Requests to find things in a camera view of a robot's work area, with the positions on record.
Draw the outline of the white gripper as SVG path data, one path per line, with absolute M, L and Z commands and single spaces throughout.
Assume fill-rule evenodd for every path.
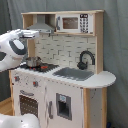
M 36 38 L 39 37 L 39 31 L 36 30 L 20 30 L 21 38 Z

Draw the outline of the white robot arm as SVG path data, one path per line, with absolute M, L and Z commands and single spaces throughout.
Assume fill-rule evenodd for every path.
M 27 52 L 21 38 L 36 38 L 35 30 L 11 30 L 0 35 L 0 52 L 6 54 L 0 61 L 0 72 L 17 68 Z M 10 116 L 0 114 L 0 128 L 41 128 L 38 118 L 33 114 Z

